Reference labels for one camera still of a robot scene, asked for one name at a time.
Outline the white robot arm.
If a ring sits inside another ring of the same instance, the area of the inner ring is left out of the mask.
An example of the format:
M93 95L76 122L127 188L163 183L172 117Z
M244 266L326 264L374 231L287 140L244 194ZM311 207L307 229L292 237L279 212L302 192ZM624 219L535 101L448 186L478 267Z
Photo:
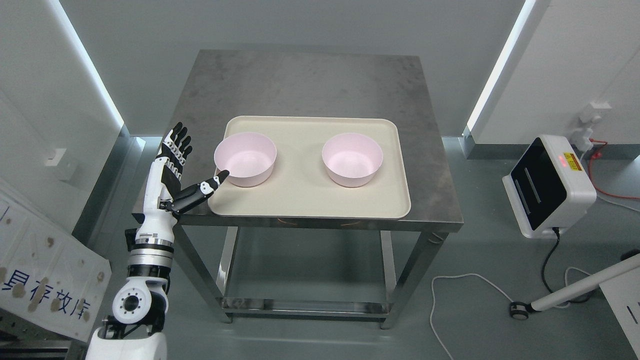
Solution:
M174 239L171 224L144 224L125 231L129 255L125 284L113 298L112 314L94 331L87 360L168 358L163 328L169 310Z

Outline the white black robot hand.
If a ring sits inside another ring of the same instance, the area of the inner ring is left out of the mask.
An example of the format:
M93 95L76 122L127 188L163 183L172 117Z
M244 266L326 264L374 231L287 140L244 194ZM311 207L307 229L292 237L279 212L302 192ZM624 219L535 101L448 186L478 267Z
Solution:
M180 121L163 137L147 177L140 233L159 237L172 233L181 215L208 200L229 177L230 172L222 170L182 188L186 159L193 150L190 142L188 128Z

